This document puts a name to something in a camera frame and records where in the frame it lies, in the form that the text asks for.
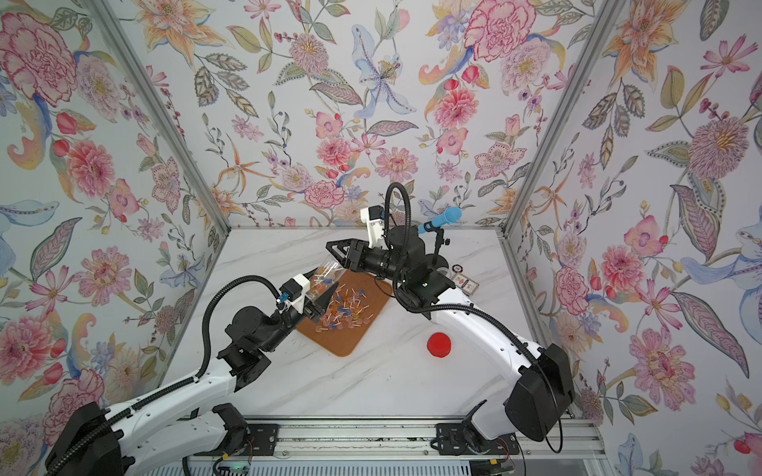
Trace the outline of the brown wooden tray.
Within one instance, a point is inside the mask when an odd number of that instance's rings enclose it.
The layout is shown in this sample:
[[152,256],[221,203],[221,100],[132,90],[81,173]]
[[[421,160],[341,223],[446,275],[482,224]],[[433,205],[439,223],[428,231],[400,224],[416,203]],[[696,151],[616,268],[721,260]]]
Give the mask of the brown wooden tray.
[[345,272],[325,315],[298,326],[301,335],[336,357],[347,357],[392,297],[391,285],[369,274]]

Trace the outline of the red jar lid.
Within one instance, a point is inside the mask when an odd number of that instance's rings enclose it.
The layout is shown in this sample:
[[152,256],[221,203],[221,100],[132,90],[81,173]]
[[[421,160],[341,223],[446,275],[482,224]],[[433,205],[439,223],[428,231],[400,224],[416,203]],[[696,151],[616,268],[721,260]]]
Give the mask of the red jar lid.
[[452,352],[452,341],[448,335],[436,332],[429,337],[427,349],[434,357],[446,358]]

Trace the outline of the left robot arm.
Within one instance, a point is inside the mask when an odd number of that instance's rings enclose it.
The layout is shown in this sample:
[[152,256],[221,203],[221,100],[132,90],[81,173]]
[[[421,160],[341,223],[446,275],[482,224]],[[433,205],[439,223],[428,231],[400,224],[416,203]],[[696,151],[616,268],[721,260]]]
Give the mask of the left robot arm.
[[[225,332],[230,343],[212,351],[212,315],[222,299],[245,284],[272,295],[271,315],[244,307]],[[75,411],[45,462],[49,475],[140,475],[193,454],[232,454],[246,446],[249,424],[230,397],[258,380],[270,353],[306,319],[319,321],[339,285],[316,293],[310,276],[275,287],[248,275],[217,292],[202,317],[204,356],[198,371],[150,394],[103,409],[87,404]]]

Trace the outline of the clear patterned lid jar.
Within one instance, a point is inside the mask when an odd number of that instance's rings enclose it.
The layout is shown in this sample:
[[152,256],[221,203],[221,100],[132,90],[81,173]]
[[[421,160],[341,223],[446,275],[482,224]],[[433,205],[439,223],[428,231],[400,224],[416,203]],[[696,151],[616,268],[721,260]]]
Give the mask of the clear patterned lid jar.
[[311,290],[318,295],[323,294],[334,284],[338,283],[343,274],[345,273],[345,267],[329,257],[323,261],[317,271],[311,277]]

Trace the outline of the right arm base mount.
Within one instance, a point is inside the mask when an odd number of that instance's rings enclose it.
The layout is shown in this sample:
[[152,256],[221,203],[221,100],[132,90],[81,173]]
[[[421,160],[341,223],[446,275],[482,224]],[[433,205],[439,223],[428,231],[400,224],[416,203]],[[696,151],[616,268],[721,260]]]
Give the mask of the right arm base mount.
[[440,456],[509,456],[520,453],[515,434],[487,440],[472,424],[473,415],[486,403],[477,404],[460,422],[436,424],[435,437],[430,441],[432,450]]

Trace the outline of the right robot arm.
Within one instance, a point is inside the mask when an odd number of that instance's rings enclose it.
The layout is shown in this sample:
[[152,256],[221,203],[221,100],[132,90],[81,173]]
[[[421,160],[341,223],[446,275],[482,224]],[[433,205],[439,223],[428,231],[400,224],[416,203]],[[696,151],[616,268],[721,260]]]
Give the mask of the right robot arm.
[[480,309],[444,274],[445,258],[426,250],[424,241],[400,227],[372,246],[356,238],[335,240],[327,251],[343,269],[387,281],[408,313],[422,315],[465,339],[510,384],[507,395],[479,402],[464,419],[464,434],[492,441],[523,434],[543,441],[573,402],[569,358],[558,345],[542,346],[511,331]]

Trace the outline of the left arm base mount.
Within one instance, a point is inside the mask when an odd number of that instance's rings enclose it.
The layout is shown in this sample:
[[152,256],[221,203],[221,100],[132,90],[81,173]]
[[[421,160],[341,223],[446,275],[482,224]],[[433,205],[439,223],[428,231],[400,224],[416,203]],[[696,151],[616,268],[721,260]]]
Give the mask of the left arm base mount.
[[250,424],[233,404],[214,406],[206,417],[222,421],[222,438],[194,456],[273,456],[280,427],[277,424]]

